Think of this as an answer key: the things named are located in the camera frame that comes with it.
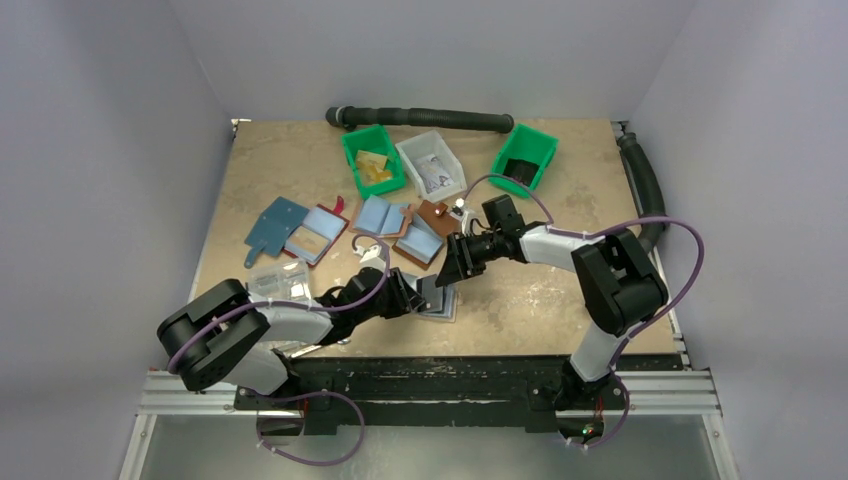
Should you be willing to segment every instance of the gray wall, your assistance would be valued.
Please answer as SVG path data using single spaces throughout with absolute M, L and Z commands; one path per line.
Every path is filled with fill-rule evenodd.
M 695 0 L 172 0 L 233 117 L 331 105 L 624 119 Z
M 845 478 L 848 4 L 702 1 L 636 110 L 671 213 L 704 233 L 684 301 L 745 478 Z M 691 241 L 673 232 L 680 285 Z
M 0 7 L 3 478 L 114 478 L 228 121 L 167 0 Z

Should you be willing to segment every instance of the black mounting plate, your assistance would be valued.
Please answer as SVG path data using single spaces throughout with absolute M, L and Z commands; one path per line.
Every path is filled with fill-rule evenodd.
M 299 358 L 291 364 L 300 393 L 327 389 L 350 397 L 368 425 L 523 427 L 529 433 L 559 429 L 552 407 L 568 355 Z M 683 370 L 680 355 L 624 355 L 619 371 Z M 605 408 L 623 408 L 610 382 Z M 236 394 L 237 410 L 292 410 Z M 574 405 L 592 410 L 594 405 Z M 305 434 L 331 435 L 339 425 L 358 425 L 349 405 L 330 398 L 309 401 Z

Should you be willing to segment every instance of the small white object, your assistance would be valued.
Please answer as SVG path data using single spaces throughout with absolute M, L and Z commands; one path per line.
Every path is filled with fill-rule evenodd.
M 437 203 L 465 190 L 465 172 L 462 171 L 462 165 L 456 155 L 448 148 L 439 132 L 435 130 L 424 132 L 421 135 L 396 143 L 395 147 L 397 147 L 398 154 L 403 162 L 404 171 L 412 180 L 415 192 L 422 199 Z M 444 182 L 444 186 L 431 188 L 428 193 L 424 183 L 427 179 L 418 171 L 416 163 L 420 164 L 423 159 L 432 156 L 439 159 L 441 167 L 448 173 L 450 180 Z
M 380 257 L 380 253 L 382 252 L 382 248 L 379 245 L 374 245 L 369 248 L 362 254 L 362 258 L 359 260 L 360 267 L 371 267 L 376 268 L 377 270 L 385 270 L 386 262 Z
M 459 230 L 468 235 L 471 233 L 471 220 L 478 218 L 477 212 L 471 208 L 461 207 L 462 215 L 457 217 L 453 212 L 451 212 L 451 216 L 459 220 Z
M 304 291 L 303 284 L 293 285 L 291 289 L 292 297 L 305 297 L 306 291 Z

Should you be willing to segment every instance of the black corrugated hose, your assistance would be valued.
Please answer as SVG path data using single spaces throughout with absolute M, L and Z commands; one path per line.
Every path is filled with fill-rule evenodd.
M 645 155 L 642 146 L 636 141 L 636 134 L 625 133 L 618 139 L 618 147 L 621 149 L 621 157 L 624 159 L 639 216 L 665 215 L 665 201 L 662 198 L 660 184 L 657 181 L 654 169 L 651 167 L 651 162 L 648 161 L 648 156 Z M 642 248 L 646 252 L 654 249 L 666 227 L 668 225 L 664 223 L 642 226 L 642 231 L 639 232 L 639 243 L 642 244 Z
M 515 126 L 512 115 L 429 108 L 331 107 L 325 118 L 330 125 L 348 130 L 359 125 L 412 125 L 509 133 Z

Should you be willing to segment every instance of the purple cable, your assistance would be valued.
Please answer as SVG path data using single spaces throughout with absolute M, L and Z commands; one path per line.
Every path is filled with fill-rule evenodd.
M 273 402 L 282 402 L 282 403 L 296 402 L 298 400 L 305 400 L 307 398 L 314 398 L 314 397 L 334 397 L 334 398 L 338 398 L 339 400 L 341 400 L 341 401 L 347 403 L 348 405 L 350 405 L 351 407 L 353 407 L 353 411 L 356 412 L 356 416 L 359 417 L 359 438 L 356 439 L 356 443 L 353 445 L 353 448 L 351 448 L 350 451 L 348 451 L 347 453 L 345 453 L 344 455 L 342 455 L 339 458 L 336 458 L 334 460 L 326 460 L 326 461 L 309 460 L 309 459 L 306 459 L 306 458 L 301 458 L 301 457 L 298 457 L 296 455 L 292 455 L 290 453 L 284 452 L 284 451 L 278 449 L 277 447 L 271 445 L 270 443 L 268 443 L 267 440 L 265 440 L 264 437 L 262 437 L 262 431 L 259 429 L 259 427 L 260 427 L 259 420 L 257 419 L 257 421 L 256 421 L 256 437 L 259 438 L 259 444 L 271 453 L 275 453 L 277 455 L 280 455 L 281 457 L 288 458 L 289 460 L 295 461 L 297 463 L 309 465 L 310 467 L 331 467 L 333 465 L 338 465 L 340 463 L 344 463 L 344 462 L 350 460 L 350 458 L 359 450 L 359 447 L 362 446 L 362 442 L 365 441 L 365 416 L 362 415 L 362 410 L 360 410 L 359 406 L 353 400 L 342 395 L 341 393 L 330 392 L 330 391 L 326 391 L 326 392 L 321 391 L 321 392 L 304 393 L 303 395 L 296 395 L 294 397 L 286 397 L 286 398 L 268 397 L 268 396 L 265 396 L 265 395 L 260 395 L 256 392 L 253 392 L 253 395 L 256 396 L 256 397 L 259 397 L 259 398 L 263 398 L 265 400 L 271 400 Z
M 384 241 L 380 240 L 377 237 L 373 237 L 371 235 L 360 233 L 360 234 L 354 236 L 353 240 L 351 241 L 351 245 L 353 246 L 354 249 L 356 248 L 356 241 L 360 237 L 368 237 L 368 238 L 374 240 L 375 242 L 377 242 L 377 244 L 380 245 L 380 247 L 382 248 L 382 252 L 385 255 L 385 258 L 383 258 L 383 260 L 386 262 L 386 269 L 383 270 L 383 276 L 380 277 L 380 281 L 377 282 L 377 285 L 374 288 L 372 288 L 371 291 L 368 292 L 367 295 L 365 295 L 364 297 L 360 298 L 359 300 L 357 300 L 353 303 L 350 303 L 350 304 L 347 304 L 347 305 L 342 305 L 340 307 L 317 306 L 317 307 L 310 308 L 310 306 L 305 304 L 305 303 L 292 302 L 292 301 L 289 301 L 289 300 L 274 300 L 272 302 L 253 302 L 253 303 L 247 303 L 247 304 L 241 305 L 241 306 L 236 307 L 236 308 L 230 310 L 229 312 L 221 315 L 220 317 L 213 319 L 206 326 L 201 328 L 200 331 L 195 333 L 194 336 L 192 336 L 186 343 L 184 343 L 183 346 L 180 347 L 180 349 L 177 350 L 177 352 L 174 353 L 173 356 L 171 356 L 171 360 L 168 361 L 168 372 L 171 373 L 171 374 L 177 373 L 177 364 L 180 362 L 180 360 L 182 360 L 183 355 L 185 355 L 185 353 L 188 351 L 188 349 L 191 348 L 192 346 L 194 346 L 194 344 L 197 343 L 198 340 L 203 338 L 203 336 L 205 336 L 206 334 L 211 332 L 218 325 L 225 323 L 225 322 L 228 322 L 230 319 L 237 317 L 237 316 L 243 314 L 244 312 L 247 312 L 248 310 L 252 310 L 254 308 L 261 308 L 261 307 L 291 307 L 291 308 L 298 308 L 298 309 L 301 309 L 301 310 L 309 310 L 309 311 L 312 311 L 312 312 L 334 313 L 334 312 L 344 312 L 345 310 L 350 310 L 352 308 L 356 308 L 356 307 L 362 305 L 363 303 L 367 302 L 368 300 L 371 300 L 371 297 L 376 295 L 377 292 L 379 292 L 380 289 L 383 288 L 383 285 L 386 283 L 386 279 L 389 277 L 389 269 L 391 268 L 389 266 L 389 258 L 390 258 L 389 254 L 388 254 L 389 246 L 386 245 L 386 243 Z
M 501 175 L 500 173 L 487 173 L 487 174 L 483 175 L 482 177 L 478 178 L 477 180 L 474 180 L 473 182 L 471 182 L 471 185 L 469 185 L 468 188 L 465 190 L 465 193 L 462 194 L 462 199 L 463 200 L 467 199 L 468 195 L 471 193 L 471 190 L 474 187 L 476 187 L 478 183 L 482 182 L 483 180 L 485 180 L 487 178 L 500 178 L 500 179 L 512 182 L 512 183 L 518 185 L 519 187 L 521 187 L 521 189 L 524 190 L 525 192 L 527 192 L 527 194 L 530 195 L 530 198 L 532 198 L 536 202 L 536 205 L 538 205 L 539 208 L 541 208 L 542 211 L 545 212 L 545 216 L 548 217 L 547 224 L 553 225 L 554 216 L 551 215 L 551 211 L 548 210 L 548 207 L 546 207 L 545 204 L 542 203 L 542 200 L 539 199 L 539 197 L 536 196 L 536 194 L 533 193 L 532 190 L 527 188 L 527 186 L 524 185 L 523 183 L 517 182 L 514 178 L 509 178 L 506 175 Z
M 612 430 L 610 430 L 609 433 L 604 434 L 597 442 L 584 443 L 583 448 L 585 449 L 600 447 L 601 445 L 612 440 L 613 437 L 618 434 L 618 431 L 621 430 L 621 427 L 624 426 L 624 421 L 627 420 L 627 415 L 630 413 L 630 392 L 627 390 L 627 387 L 624 386 L 624 382 L 621 381 L 621 377 L 619 377 L 615 373 L 613 373 L 612 376 L 613 378 L 615 378 L 615 381 L 618 382 L 618 386 L 621 387 L 621 394 L 624 395 L 624 411 L 621 412 L 621 418 L 618 420 L 618 423 L 616 423 L 615 426 L 612 427 Z

